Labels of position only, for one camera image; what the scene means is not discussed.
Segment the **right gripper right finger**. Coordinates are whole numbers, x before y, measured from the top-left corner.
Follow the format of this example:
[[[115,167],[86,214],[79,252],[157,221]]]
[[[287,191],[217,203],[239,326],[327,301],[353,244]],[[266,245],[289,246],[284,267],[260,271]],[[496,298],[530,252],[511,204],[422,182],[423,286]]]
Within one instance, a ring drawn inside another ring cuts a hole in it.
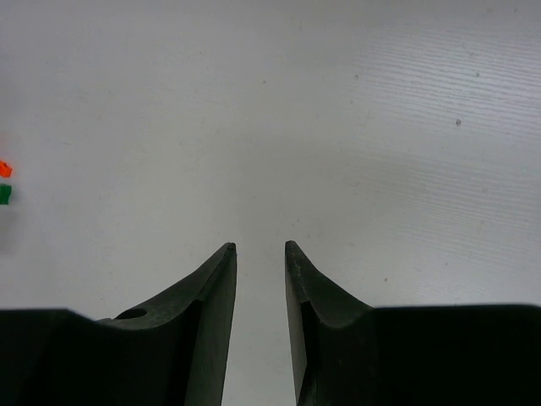
[[[299,405],[537,405],[540,309],[369,306],[285,245]]]

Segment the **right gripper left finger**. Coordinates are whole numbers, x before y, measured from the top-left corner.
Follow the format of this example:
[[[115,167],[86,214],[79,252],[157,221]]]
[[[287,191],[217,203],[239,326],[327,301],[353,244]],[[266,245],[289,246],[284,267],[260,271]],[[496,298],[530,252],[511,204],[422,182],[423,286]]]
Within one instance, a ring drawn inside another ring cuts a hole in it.
[[[236,285],[236,247],[227,243],[114,318],[3,310],[2,404],[220,404]]]

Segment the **green slope lego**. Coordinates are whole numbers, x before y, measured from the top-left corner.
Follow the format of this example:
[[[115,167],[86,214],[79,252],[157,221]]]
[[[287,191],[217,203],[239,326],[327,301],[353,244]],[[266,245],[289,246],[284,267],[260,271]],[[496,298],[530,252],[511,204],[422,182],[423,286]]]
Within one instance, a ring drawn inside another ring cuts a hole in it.
[[[7,206],[12,194],[12,186],[9,184],[0,184],[0,205]]]

